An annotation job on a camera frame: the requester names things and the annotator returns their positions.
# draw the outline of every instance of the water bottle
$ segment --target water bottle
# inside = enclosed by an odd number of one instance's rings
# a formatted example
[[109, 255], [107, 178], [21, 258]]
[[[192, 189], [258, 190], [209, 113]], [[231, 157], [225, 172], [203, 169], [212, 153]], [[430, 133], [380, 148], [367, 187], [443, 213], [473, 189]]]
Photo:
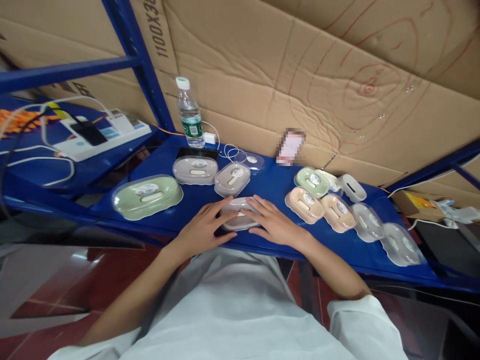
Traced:
[[205, 146], [202, 117], [200, 116], [199, 106], [189, 91], [190, 81], [185, 77], [177, 77], [176, 85], [179, 89], [178, 111], [185, 131], [186, 142], [191, 148], [201, 149]]

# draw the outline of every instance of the phone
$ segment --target phone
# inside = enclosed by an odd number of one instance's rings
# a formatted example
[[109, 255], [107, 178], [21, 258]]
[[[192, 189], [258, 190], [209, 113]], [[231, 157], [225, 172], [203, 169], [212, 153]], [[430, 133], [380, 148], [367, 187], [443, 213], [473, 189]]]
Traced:
[[208, 148], [181, 147], [176, 154], [176, 159], [182, 156], [202, 156], [217, 161], [219, 152]]
[[305, 131], [288, 128], [278, 148], [276, 163], [280, 166], [292, 166], [307, 137]]

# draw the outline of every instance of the hand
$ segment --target hand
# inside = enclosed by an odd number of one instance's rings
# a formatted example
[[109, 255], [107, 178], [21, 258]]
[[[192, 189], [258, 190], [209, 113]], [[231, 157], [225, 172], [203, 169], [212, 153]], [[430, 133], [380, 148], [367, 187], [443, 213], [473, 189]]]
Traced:
[[270, 201], [262, 199], [258, 195], [254, 195], [253, 198], [257, 202], [249, 197], [246, 200], [247, 203], [263, 216], [244, 209], [241, 210], [241, 213], [259, 223], [265, 229], [251, 227], [248, 230], [249, 233], [261, 236], [272, 243], [288, 245], [292, 248], [296, 248], [305, 238], [311, 236], [307, 230], [294, 224]]
[[239, 214], [232, 211], [218, 218], [215, 217], [220, 209], [232, 199], [233, 197], [229, 196], [222, 201], [209, 203], [202, 207], [198, 214], [180, 231], [176, 239], [167, 245], [176, 256], [179, 256], [182, 263], [192, 256], [216, 248], [237, 236], [236, 232], [229, 232], [220, 237], [214, 236], [215, 230]]

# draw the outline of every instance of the white bottle cap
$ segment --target white bottle cap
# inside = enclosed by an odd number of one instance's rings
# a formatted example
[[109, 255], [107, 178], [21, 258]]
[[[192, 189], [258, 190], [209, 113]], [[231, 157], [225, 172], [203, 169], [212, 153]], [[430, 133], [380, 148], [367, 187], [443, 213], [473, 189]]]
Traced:
[[177, 77], [175, 80], [180, 90], [190, 90], [190, 81], [186, 77]]

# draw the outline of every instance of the white sleeve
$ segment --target white sleeve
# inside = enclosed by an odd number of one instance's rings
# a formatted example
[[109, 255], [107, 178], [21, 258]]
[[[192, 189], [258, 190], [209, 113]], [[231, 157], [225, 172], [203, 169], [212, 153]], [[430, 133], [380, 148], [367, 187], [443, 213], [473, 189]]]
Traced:
[[132, 346], [140, 328], [88, 346], [67, 346], [55, 351], [48, 360], [118, 360]]
[[330, 333], [358, 360], [408, 360], [402, 339], [372, 295], [328, 304]]

